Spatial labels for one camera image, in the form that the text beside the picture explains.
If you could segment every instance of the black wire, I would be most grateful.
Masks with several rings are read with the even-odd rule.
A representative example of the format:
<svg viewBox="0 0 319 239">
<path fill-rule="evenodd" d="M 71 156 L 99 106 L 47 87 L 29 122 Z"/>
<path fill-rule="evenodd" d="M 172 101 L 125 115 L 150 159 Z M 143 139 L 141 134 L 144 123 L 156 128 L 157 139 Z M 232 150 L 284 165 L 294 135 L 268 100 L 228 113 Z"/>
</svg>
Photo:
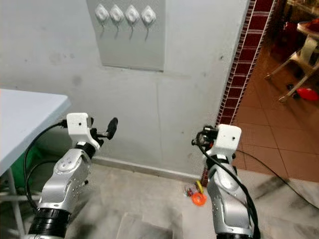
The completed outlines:
<svg viewBox="0 0 319 239">
<path fill-rule="evenodd" d="M 311 202 L 309 202 L 306 198 L 304 198 L 303 195 L 301 195 L 299 192 L 297 192 L 288 182 L 286 182 L 285 179 L 283 179 L 281 176 L 279 176 L 274 170 L 272 170 L 269 166 L 267 166 L 264 162 L 262 162 L 260 159 L 256 158 L 255 156 L 246 153 L 242 150 L 237 150 L 238 152 L 242 152 L 244 154 L 247 154 L 248 156 L 252 157 L 253 159 L 257 160 L 258 162 L 260 162 L 262 165 L 264 165 L 266 168 L 268 168 L 268 170 L 270 170 L 273 174 L 275 174 L 284 184 L 286 184 L 288 187 L 290 187 L 291 190 L 294 191 L 294 193 L 296 193 L 299 197 L 301 197 L 305 202 L 307 202 L 308 204 L 310 204 L 311 206 L 313 206 L 315 209 L 319 210 L 319 207 L 317 207 L 316 205 L 312 204 Z"/>
<path fill-rule="evenodd" d="M 62 126 L 62 122 L 59 122 L 59 123 L 55 123 L 51 126 L 49 126 L 48 128 L 46 128 L 45 130 L 43 130 L 41 133 L 39 133 L 35 138 L 34 140 L 31 142 L 31 144 L 28 146 L 28 148 L 26 149 L 25 153 L 24 153 L 24 159 L 23 159 L 23 176 L 24 176 L 24 181 L 25 181 L 25 186 L 24 186 L 24 190 L 25 190 L 25 195 L 26 195 L 26 198 L 28 199 L 28 202 L 30 203 L 31 207 L 33 209 L 37 209 L 37 205 L 36 203 L 34 202 L 34 200 L 32 200 L 32 195 L 31 195 L 31 192 L 30 192 L 30 187 L 28 186 L 27 184 L 27 178 L 28 178 L 28 175 L 27 175 L 27 156 L 29 154 L 29 151 L 30 149 L 34 146 L 35 142 L 44 134 L 46 133 L 47 131 L 49 131 L 50 129 L 54 128 L 54 127 L 57 127 L 57 126 Z"/>
<path fill-rule="evenodd" d="M 42 164 L 45 164 L 45 163 L 56 163 L 56 161 L 52 161 L 52 160 L 50 160 L 50 161 L 44 161 L 44 162 L 40 162 L 40 163 L 38 163 L 37 165 L 35 165 L 33 168 L 31 168 L 31 170 L 30 170 L 30 172 L 28 173 L 28 176 L 27 176 L 27 178 L 26 178 L 26 182 L 25 182 L 25 185 L 27 186 L 27 191 L 28 192 L 30 192 L 30 198 L 31 198 L 31 200 L 34 202 L 34 200 L 32 199 L 32 194 L 31 194 L 31 191 L 30 191 L 30 186 L 29 186 L 29 180 L 30 180 L 30 178 L 31 178 L 31 175 L 32 175 L 32 173 L 34 172 L 34 170 L 37 168 L 37 167 L 39 167 L 39 166 L 41 166 Z"/>
<path fill-rule="evenodd" d="M 223 166 L 220 162 L 218 162 L 216 159 L 212 158 L 211 156 L 209 156 L 206 151 L 199 145 L 199 136 L 204 133 L 204 132 L 198 132 L 197 136 L 196 136 L 196 145 L 198 146 L 198 148 L 200 149 L 200 151 L 210 160 L 212 160 L 216 165 L 218 165 L 219 167 L 221 167 L 223 170 L 225 170 L 229 176 L 231 176 L 236 183 L 239 185 L 239 187 L 243 190 L 243 192 L 246 195 L 247 198 L 247 206 L 248 209 L 250 211 L 250 215 L 252 218 L 252 221 L 254 223 L 254 234 L 253 234 L 253 239 L 260 239 L 260 231 L 259 231 L 259 227 L 258 227 L 258 215 L 257 215 L 257 210 L 255 207 L 255 204 L 253 202 L 253 199 L 250 197 L 248 189 L 246 188 L 246 186 L 244 184 L 242 184 L 239 179 L 237 178 L 237 176 L 235 176 L 229 169 L 227 169 L 225 166 Z"/>
</svg>

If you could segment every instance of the terracotta floor tile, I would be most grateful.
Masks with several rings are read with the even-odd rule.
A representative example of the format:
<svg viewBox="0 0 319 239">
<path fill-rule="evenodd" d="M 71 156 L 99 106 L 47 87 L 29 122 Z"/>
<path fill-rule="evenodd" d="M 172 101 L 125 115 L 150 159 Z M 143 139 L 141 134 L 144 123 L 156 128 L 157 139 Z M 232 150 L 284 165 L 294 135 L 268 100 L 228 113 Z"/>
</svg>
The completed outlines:
<svg viewBox="0 0 319 239">
<path fill-rule="evenodd" d="M 284 163 L 281 159 L 278 149 L 243 144 L 243 151 L 261 160 L 280 176 L 288 178 Z M 269 169 L 267 169 L 256 159 L 248 156 L 247 154 L 245 154 L 244 157 L 247 170 L 273 175 L 273 173 Z"/>
<path fill-rule="evenodd" d="M 256 146 L 277 148 L 270 126 L 250 123 L 239 123 L 242 129 L 241 142 Z"/>
<path fill-rule="evenodd" d="M 267 120 L 270 126 L 277 126 L 283 128 L 294 128 L 302 129 L 298 123 L 298 120 L 288 110 L 270 110 L 264 109 L 266 113 Z"/>
<path fill-rule="evenodd" d="M 254 84 L 248 83 L 244 97 L 240 103 L 241 106 L 261 108 L 261 104 L 255 90 Z"/>
<path fill-rule="evenodd" d="M 319 156 L 310 153 L 300 153 L 280 150 L 289 177 L 319 182 Z"/>
<path fill-rule="evenodd" d="M 238 145 L 237 149 L 239 150 L 243 150 L 242 145 Z M 244 154 L 242 152 L 236 152 L 236 158 L 233 161 L 233 166 L 236 166 L 237 168 L 240 169 L 246 169 L 246 164 L 245 164 L 245 160 L 244 160 Z"/>
<path fill-rule="evenodd" d="M 237 113 L 238 122 L 268 125 L 266 115 L 261 108 L 242 106 Z"/>
<path fill-rule="evenodd" d="M 308 139 L 314 153 L 319 154 L 319 131 L 308 132 Z"/>
<path fill-rule="evenodd" d="M 306 131 L 271 127 L 279 149 L 297 152 L 314 153 Z"/>
<path fill-rule="evenodd" d="M 277 91 L 269 82 L 264 82 L 258 89 L 259 100 L 264 109 L 284 110 L 285 105 L 278 101 L 283 93 Z"/>
<path fill-rule="evenodd" d="M 304 117 L 304 128 L 319 131 L 319 108 L 314 109 L 312 114 Z"/>
</svg>

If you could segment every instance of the small toy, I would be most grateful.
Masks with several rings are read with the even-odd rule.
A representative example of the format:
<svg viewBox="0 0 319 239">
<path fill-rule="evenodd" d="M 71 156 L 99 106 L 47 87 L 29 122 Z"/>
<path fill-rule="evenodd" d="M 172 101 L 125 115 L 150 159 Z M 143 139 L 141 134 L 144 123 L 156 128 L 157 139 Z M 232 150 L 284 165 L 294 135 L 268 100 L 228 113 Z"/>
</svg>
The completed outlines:
<svg viewBox="0 0 319 239">
<path fill-rule="evenodd" d="M 185 185 L 185 192 L 184 194 L 187 196 L 187 197 L 191 197 L 192 195 L 194 195 L 195 193 L 200 193 L 200 194 L 203 194 L 204 193 L 204 190 L 203 190 L 203 187 L 200 183 L 199 180 L 197 180 L 195 183 L 193 184 L 188 184 L 188 185 Z"/>
<path fill-rule="evenodd" d="M 207 196 L 201 193 L 194 193 L 191 199 L 196 206 L 203 206 L 206 203 Z"/>
</svg>

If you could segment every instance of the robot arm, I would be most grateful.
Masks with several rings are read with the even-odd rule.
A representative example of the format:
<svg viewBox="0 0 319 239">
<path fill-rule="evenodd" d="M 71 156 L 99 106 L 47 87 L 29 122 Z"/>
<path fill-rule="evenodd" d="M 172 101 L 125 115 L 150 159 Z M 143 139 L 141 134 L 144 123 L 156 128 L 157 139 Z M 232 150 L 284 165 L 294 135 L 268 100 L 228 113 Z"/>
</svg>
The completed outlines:
<svg viewBox="0 0 319 239">
<path fill-rule="evenodd" d="M 210 157 L 204 155 L 203 161 L 208 168 L 207 191 L 212 201 L 217 239 L 252 238 L 255 235 L 253 235 L 246 194 L 229 173 L 211 160 L 215 159 L 240 181 L 231 163 L 235 157 L 241 129 L 220 124 L 216 129 L 206 126 L 200 134 L 200 138 L 197 137 L 192 144 L 204 146 Z"/>
<path fill-rule="evenodd" d="M 51 178 L 45 183 L 36 216 L 25 239 L 63 239 L 84 185 L 93 155 L 103 140 L 111 139 L 117 129 L 117 119 L 111 120 L 105 134 L 91 128 L 92 120 L 86 113 L 67 115 L 68 133 L 74 147 L 55 164 Z"/>
</svg>

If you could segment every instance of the green bin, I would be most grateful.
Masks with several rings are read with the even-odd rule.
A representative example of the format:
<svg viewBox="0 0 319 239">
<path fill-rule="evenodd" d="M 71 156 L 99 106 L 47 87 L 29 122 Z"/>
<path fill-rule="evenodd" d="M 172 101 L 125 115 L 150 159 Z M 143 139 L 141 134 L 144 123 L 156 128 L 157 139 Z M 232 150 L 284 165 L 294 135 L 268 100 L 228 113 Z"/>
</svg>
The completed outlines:
<svg viewBox="0 0 319 239">
<path fill-rule="evenodd" d="M 32 166 L 32 162 L 36 159 L 42 158 L 42 154 L 40 150 L 34 146 L 29 150 L 28 153 L 28 159 L 27 159 L 27 169 L 30 169 L 30 166 Z M 24 153 L 18 158 L 16 162 L 11 166 L 13 177 L 14 177 L 14 183 L 15 186 L 18 188 L 24 188 L 24 176 L 23 176 L 23 159 L 24 159 Z"/>
</svg>

